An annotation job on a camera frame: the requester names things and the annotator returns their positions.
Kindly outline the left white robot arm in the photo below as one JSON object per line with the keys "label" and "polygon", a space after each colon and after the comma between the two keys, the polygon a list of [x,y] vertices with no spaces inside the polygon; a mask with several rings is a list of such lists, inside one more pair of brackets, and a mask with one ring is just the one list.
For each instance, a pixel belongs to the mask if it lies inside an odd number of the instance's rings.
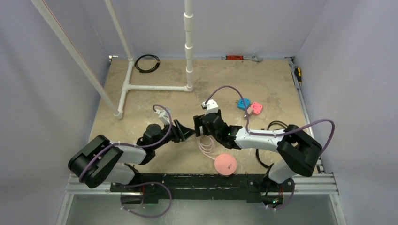
{"label": "left white robot arm", "polygon": [[88,188],[113,182],[133,192],[139,188],[140,179],[136,176],[139,172],[131,164],[145,165],[155,157],[159,147],[186,141],[194,134],[194,129],[173,120],[163,127],[148,125],[137,144],[111,142],[104,135],[98,135],[69,160],[68,168]]}

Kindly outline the pink plug adapter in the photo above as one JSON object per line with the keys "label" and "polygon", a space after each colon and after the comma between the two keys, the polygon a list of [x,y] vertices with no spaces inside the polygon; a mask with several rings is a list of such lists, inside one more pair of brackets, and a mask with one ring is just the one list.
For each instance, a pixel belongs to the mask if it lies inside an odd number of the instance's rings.
{"label": "pink plug adapter", "polygon": [[261,111],[262,111],[262,109],[263,109],[263,105],[260,104],[260,103],[258,103],[258,102],[253,102],[253,103],[250,105],[250,108],[252,109],[252,113],[253,113],[253,114],[258,115],[258,114],[261,113]]}

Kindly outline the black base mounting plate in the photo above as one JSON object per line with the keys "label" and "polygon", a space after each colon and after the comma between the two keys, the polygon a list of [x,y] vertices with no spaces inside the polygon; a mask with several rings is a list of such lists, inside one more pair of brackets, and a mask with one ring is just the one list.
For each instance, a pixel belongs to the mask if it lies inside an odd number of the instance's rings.
{"label": "black base mounting plate", "polygon": [[112,184],[110,191],[123,196],[138,193],[144,204],[159,200],[245,200],[248,203],[283,203],[283,193],[294,190],[288,178],[281,184],[264,174],[162,174],[142,173],[133,181],[134,187]]}

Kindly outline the dusty pink plug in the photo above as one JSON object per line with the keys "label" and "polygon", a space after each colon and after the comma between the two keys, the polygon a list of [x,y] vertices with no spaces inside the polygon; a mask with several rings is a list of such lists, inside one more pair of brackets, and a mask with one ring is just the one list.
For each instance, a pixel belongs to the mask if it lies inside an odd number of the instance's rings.
{"label": "dusty pink plug", "polygon": [[246,112],[244,114],[244,117],[247,118],[248,116],[250,116],[253,113],[253,109],[249,106],[246,109]]}

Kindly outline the yellow handled screwdriver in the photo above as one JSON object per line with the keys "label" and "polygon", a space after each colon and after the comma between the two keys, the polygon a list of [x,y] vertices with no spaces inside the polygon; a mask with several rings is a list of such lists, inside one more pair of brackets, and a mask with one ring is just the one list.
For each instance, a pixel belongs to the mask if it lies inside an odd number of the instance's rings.
{"label": "yellow handled screwdriver", "polygon": [[294,70],[294,74],[296,76],[296,79],[299,84],[302,84],[302,74],[301,74],[301,69],[299,67],[296,67]]}

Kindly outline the white PVC pipe frame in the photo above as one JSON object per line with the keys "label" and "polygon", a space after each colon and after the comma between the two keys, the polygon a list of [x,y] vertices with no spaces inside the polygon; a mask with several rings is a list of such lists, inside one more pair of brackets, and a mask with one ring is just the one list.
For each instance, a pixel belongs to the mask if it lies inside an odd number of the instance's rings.
{"label": "white PVC pipe frame", "polygon": [[184,30],[185,30],[185,57],[186,57],[186,80],[187,84],[185,86],[156,86],[156,85],[133,85],[130,84],[130,78],[132,75],[132,70],[134,66],[134,59],[132,57],[131,51],[129,49],[127,40],[123,33],[122,27],[117,18],[114,6],[112,1],[105,1],[107,10],[111,16],[113,24],[115,26],[116,32],[119,36],[119,39],[123,45],[125,53],[128,57],[128,69],[126,72],[125,79],[122,84],[121,96],[119,100],[119,104],[117,107],[114,106],[112,101],[110,100],[108,94],[106,93],[103,86],[100,84],[98,79],[96,78],[92,69],[88,66],[87,62],[84,60],[81,53],[78,51],[76,46],[73,44],[72,40],[67,35],[64,28],[61,26],[60,22],[57,20],[50,7],[44,0],[33,0],[32,4],[44,18],[46,23],[53,30],[57,38],[61,41],[63,46],[69,52],[73,60],[77,63],[77,65],[81,68],[82,72],[90,81],[91,85],[95,88],[95,90],[99,93],[100,97],[106,102],[113,115],[117,119],[121,119],[123,116],[123,107],[125,104],[126,95],[130,90],[154,90],[154,91],[183,91],[183,92],[191,92],[193,91],[193,5],[191,0],[184,1]]}

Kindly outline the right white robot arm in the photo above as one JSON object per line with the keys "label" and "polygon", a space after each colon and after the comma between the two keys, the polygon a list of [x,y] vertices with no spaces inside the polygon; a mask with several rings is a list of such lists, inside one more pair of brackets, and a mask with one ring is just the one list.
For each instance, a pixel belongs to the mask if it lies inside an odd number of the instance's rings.
{"label": "right white robot arm", "polygon": [[290,177],[298,174],[311,177],[320,157],[322,146],[296,125],[279,130],[246,130],[242,126],[228,125],[220,112],[193,117],[197,135],[212,136],[227,149],[259,149],[279,153],[282,160],[271,165],[263,184],[276,190]]}

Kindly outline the blue plug adapter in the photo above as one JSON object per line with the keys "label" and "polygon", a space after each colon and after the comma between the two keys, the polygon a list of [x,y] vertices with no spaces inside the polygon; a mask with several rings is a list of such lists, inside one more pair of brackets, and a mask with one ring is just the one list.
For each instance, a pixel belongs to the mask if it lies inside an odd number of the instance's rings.
{"label": "blue plug adapter", "polygon": [[236,104],[237,104],[238,109],[245,110],[245,109],[247,109],[247,107],[250,106],[251,102],[250,102],[250,99],[243,98],[243,99],[236,100]]}

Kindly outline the pink round power strip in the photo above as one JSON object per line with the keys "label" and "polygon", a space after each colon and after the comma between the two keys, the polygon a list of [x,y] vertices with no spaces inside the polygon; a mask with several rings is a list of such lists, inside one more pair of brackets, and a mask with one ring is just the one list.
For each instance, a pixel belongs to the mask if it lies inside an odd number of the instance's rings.
{"label": "pink round power strip", "polygon": [[230,176],[237,169],[237,161],[231,154],[223,153],[215,158],[214,167],[220,175]]}

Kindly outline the red adjustable wrench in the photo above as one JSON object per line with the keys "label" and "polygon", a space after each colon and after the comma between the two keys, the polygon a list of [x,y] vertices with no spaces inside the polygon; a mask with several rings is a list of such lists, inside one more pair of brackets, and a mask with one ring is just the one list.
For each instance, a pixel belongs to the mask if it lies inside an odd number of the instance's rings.
{"label": "red adjustable wrench", "polygon": [[256,55],[244,56],[244,55],[226,55],[221,57],[222,60],[251,60],[254,62],[262,62],[262,58]]}

